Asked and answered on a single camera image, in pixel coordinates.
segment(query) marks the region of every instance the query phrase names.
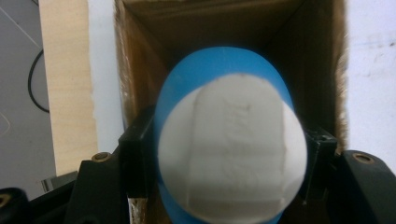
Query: wooden panel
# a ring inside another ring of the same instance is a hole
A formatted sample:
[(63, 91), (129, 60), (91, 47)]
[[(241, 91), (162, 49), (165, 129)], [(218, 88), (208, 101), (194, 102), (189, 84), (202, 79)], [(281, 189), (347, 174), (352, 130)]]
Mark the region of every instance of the wooden panel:
[(88, 4), (40, 0), (56, 174), (97, 152), (91, 97)]

